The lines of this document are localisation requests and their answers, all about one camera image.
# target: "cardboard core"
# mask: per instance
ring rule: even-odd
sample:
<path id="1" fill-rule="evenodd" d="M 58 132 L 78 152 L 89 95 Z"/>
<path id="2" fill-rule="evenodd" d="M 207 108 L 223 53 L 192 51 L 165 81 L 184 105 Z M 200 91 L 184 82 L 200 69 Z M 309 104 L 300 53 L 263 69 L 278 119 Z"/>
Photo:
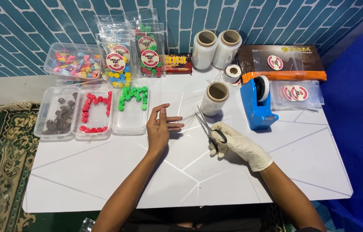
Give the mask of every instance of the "cardboard core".
<path id="1" fill-rule="evenodd" d="M 235 46 L 240 42 L 240 34 L 235 30 L 227 30 L 223 33 L 221 41 L 227 46 Z"/>
<path id="2" fill-rule="evenodd" d="M 203 47 L 210 47 L 216 42 L 216 35 L 211 31 L 200 31 L 197 35 L 197 42 Z"/>
<path id="3" fill-rule="evenodd" d="M 213 82 L 207 87 L 207 96 L 213 102 L 222 102 L 229 96 L 229 89 L 222 82 Z"/>
<path id="4" fill-rule="evenodd" d="M 237 70 L 237 68 L 231 68 L 230 72 L 231 74 L 237 74 L 239 71 Z"/>

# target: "rug fringe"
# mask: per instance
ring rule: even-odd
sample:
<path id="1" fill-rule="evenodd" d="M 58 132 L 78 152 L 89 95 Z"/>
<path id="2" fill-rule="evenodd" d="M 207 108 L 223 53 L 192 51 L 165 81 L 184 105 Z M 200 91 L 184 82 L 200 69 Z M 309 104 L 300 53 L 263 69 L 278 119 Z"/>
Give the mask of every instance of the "rug fringe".
<path id="1" fill-rule="evenodd" d="M 0 112 L 3 111 L 21 111 L 30 110 L 34 104 L 40 104 L 41 102 L 16 102 L 6 105 L 0 105 Z"/>

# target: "white latex glove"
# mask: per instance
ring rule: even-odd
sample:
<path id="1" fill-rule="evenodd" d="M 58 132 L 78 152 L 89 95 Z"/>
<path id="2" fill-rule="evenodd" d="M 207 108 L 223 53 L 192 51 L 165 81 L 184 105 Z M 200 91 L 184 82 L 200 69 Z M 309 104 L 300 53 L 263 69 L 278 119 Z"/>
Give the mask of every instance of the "white latex glove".
<path id="1" fill-rule="evenodd" d="M 219 148 L 220 158 L 223 158 L 224 155 L 227 153 L 227 150 L 230 148 L 233 152 L 237 153 L 243 160 L 249 163 L 250 168 L 253 172 L 261 171 L 272 164 L 273 158 L 266 151 L 264 151 L 251 139 L 243 136 L 230 126 L 222 122 L 216 122 L 212 125 L 211 129 L 220 130 L 227 138 L 227 143 L 223 144 L 220 142 L 223 141 L 223 139 L 217 132 L 213 131 L 211 133 L 213 139 L 216 141 L 217 147 Z M 210 155 L 214 156 L 216 154 L 216 150 L 213 144 L 210 144 L 210 148 Z"/>

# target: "table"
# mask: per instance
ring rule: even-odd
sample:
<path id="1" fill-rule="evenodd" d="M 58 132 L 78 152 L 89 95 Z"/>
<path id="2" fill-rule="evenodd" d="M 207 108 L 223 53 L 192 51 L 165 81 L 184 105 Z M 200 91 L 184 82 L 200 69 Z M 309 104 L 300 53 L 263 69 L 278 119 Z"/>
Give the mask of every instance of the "table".
<path id="1" fill-rule="evenodd" d="M 147 79 L 152 106 L 170 103 L 168 116 L 183 116 L 180 134 L 148 182 L 137 208 L 272 202 L 258 173 L 236 154 L 210 157 L 207 137 L 194 116 L 214 70 Z M 323 110 L 279 111 L 269 130 L 251 131 L 240 87 L 227 84 L 230 97 L 221 120 L 258 143 L 310 200 L 349 198 L 353 194 L 343 161 Z M 139 163 L 147 135 L 111 135 L 103 141 L 40 142 L 23 201 L 28 213 L 101 210 Z"/>

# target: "red wrapper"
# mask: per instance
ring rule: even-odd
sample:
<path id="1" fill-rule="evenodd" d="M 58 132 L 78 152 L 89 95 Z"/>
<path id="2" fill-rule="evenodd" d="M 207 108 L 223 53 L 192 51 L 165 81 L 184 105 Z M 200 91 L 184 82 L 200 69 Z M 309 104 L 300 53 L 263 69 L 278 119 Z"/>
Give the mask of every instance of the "red wrapper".
<path id="1" fill-rule="evenodd" d="M 192 71 L 191 53 L 166 55 L 166 74 L 191 74 Z"/>

